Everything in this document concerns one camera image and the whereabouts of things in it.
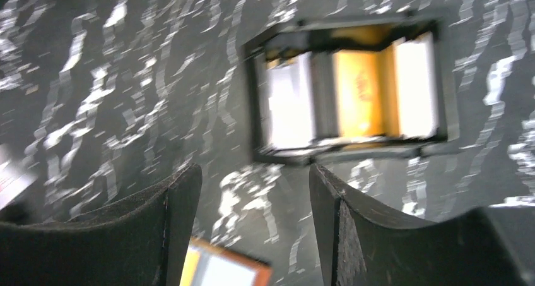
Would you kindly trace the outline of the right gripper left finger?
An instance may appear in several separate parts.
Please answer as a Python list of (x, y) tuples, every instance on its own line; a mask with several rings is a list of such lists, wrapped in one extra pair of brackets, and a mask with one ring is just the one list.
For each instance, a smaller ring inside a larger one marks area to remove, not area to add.
[(67, 222), (2, 222), (1, 284), (178, 285), (202, 183), (190, 164)]

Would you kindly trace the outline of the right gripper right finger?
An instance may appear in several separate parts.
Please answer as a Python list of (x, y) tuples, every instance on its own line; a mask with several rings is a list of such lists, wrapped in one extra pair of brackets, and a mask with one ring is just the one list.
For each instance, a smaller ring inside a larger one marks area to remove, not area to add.
[(534, 207), (500, 204), (432, 222), (313, 165), (309, 189), (324, 285), (533, 285)]

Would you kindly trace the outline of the brown leather card holder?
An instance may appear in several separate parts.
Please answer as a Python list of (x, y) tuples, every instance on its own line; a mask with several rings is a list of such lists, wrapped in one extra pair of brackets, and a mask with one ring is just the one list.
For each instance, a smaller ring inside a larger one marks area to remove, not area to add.
[(267, 286), (272, 273), (265, 261), (192, 237), (180, 286)]

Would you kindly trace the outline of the gold credit card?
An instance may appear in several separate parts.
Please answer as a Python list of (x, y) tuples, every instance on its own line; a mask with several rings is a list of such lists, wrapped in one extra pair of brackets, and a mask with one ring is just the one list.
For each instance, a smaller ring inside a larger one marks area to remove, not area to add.
[(343, 138), (400, 135), (380, 79), (381, 53), (340, 50), (332, 55), (338, 131)]

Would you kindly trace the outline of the black card tray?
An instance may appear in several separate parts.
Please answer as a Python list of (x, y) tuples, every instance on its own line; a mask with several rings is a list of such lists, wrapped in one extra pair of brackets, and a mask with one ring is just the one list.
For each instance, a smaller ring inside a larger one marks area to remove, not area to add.
[(273, 25), (242, 46), (255, 162), (310, 165), (459, 151), (447, 14)]

